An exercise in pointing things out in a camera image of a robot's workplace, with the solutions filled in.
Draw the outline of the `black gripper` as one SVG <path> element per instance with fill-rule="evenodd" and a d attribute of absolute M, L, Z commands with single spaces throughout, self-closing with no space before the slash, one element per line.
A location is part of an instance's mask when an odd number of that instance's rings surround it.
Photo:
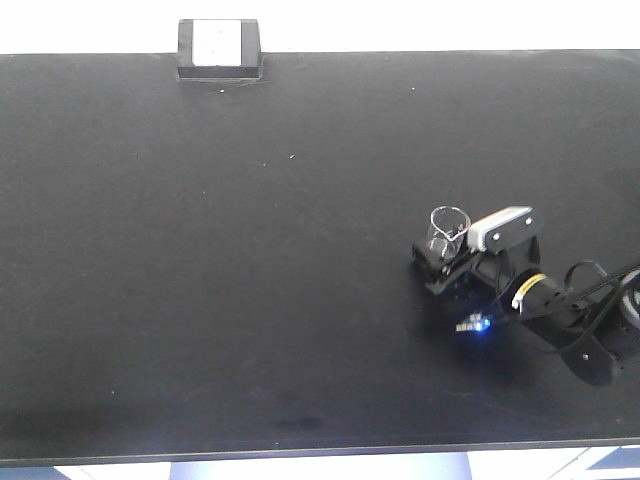
<path fill-rule="evenodd" d="M 413 242 L 411 258 L 426 276 L 425 288 L 440 295 L 449 287 L 455 303 L 522 305 L 530 291 L 543 281 L 538 236 L 520 239 L 489 235 L 483 245 L 463 236 L 460 251 L 449 262 L 426 244 Z"/>

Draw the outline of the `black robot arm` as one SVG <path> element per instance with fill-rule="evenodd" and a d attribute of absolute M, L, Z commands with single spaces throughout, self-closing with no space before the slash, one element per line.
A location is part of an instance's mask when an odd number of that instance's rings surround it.
<path fill-rule="evenodd" d="M 557 281 L 541 269 L 535 237 L 484 251 L 465 246 L 450 259 L 414 243 L 411 260 L 458 334 L 518 325 L 593 386 L 610 385 L 639 358 L 638 262 L 609 273 L 583 260 Z"/>

